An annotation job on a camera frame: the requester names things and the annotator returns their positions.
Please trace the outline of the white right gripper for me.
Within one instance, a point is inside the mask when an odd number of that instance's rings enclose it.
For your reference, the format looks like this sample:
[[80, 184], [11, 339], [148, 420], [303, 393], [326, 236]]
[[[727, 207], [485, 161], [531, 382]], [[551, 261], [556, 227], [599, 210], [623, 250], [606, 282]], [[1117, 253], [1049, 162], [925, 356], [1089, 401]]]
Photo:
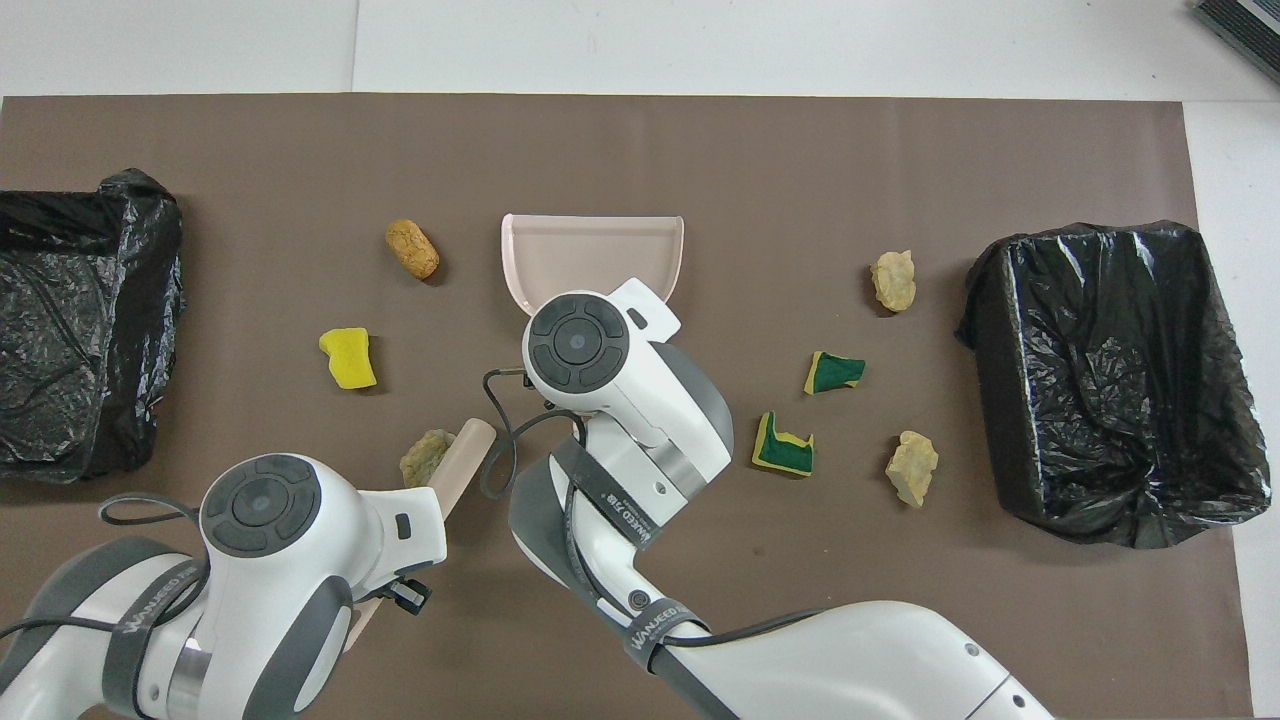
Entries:
[[668, 343], [681, 327], [666, 302], [639, 278], [628, 278], [605, 297], [623, 322], [622, 338], [631, 332], [649, 342]]

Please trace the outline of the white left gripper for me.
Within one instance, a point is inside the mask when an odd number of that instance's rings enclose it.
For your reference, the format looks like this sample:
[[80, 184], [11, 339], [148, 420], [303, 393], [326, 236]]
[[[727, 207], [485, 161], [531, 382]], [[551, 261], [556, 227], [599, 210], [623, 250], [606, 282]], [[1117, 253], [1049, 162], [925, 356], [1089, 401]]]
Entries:
[[387, 585], [387, 598], [410, 614], [421, 614], [433, 591], [403, 577], [416, 568], [443, 562], [447, 557], [445, 527], [436, 492], [429, 487], [379, 491], [378, 588]]

